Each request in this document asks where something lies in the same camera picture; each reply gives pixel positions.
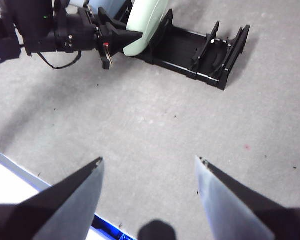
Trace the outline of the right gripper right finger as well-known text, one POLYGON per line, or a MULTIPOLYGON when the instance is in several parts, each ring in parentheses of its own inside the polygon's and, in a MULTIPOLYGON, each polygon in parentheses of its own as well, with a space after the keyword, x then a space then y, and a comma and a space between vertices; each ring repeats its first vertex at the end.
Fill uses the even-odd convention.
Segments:
POLYGON ((300 240, 300 207, 287 208, 194 158, 198 194, 216 240, 300 240))

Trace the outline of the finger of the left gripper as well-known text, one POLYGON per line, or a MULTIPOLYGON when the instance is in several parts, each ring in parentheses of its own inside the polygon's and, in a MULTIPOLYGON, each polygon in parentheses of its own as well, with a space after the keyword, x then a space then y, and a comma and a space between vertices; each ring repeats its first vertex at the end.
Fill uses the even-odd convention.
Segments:
POLYGON ((98 8, 97 14, 103 25, 105 25, 106 23, 110 23, 118 30, 126 30, 127 29, 126 23, 120 21, 116 17, 115 18, 111 17, 103 7, 98 8))
POLYGON ((110 27, 109 53, 110 56, 116 55, 123 48, 142 38, 143 33, 110 27))

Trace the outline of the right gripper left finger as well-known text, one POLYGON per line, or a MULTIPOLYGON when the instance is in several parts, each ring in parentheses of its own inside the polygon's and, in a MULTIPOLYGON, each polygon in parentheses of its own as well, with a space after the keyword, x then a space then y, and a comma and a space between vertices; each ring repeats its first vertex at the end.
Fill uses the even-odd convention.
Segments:
POLYGON ((84 240, 102 193, 99 157, 19 204, 0 204, 0 240, 84 240))

